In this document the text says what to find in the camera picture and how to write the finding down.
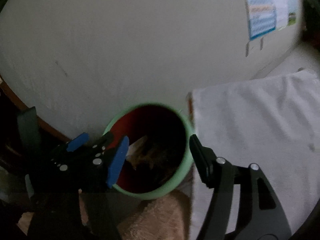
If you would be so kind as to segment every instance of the screw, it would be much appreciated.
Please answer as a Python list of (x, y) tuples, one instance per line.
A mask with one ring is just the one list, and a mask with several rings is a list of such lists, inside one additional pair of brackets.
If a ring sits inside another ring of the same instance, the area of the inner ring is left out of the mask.
[(225, 164), (226, 163), (226, 159), (225, 158), (222, 158), (222, 157), (218, 157), (216, 159), (216, 162), (219, 163), (219, 164)]
[(66, 171), (68, 169), (68, 166), (63, 164), (60, 166), (60, 171)]
[(102, 163), (102, 160), (99, 159), (99, 158), (97, 158), (97, 159), (94, 159), (94, 160), (92, 161), (92, 163), (95, 164), (95, 165), (99, 165), (99, 164)]
[(250, 168), (253, 169), (254, 171), (257, 171), (259, 169), (259, 166), (257, 163), (252, 163), (250, 164)]

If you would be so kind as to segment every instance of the white wall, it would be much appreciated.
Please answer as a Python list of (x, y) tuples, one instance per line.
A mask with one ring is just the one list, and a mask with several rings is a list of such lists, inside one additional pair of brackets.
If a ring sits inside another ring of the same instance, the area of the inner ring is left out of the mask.
[(194, 88), (246, 80), (298, 40), (298, 23), (245, 57), (245, 0), (9, 0), (0, 14), (0, 74), (69, 137), (100, 135), (133, 104), (187, 112)]
[(290, 55), (267, 76), (295, 73), (299, 68), (312, 69), (320, 74), (320, 53), (310, 44), (300, 43)]

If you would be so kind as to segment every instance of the white towel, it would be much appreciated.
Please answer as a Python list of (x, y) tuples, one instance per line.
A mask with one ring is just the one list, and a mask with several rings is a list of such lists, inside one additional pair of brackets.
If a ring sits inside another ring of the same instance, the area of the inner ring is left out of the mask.
[[(200, 142), (233, 165), (257, 163), (274, 188), (294, 233), (320, 197), (320, 81), (303, 70), (259, 80), (197, 89), (192, 93)], [(196, 239), (212, 190), (196, 169), (190, 239)], [(235, 228), (233, 203), (228, 232)]]

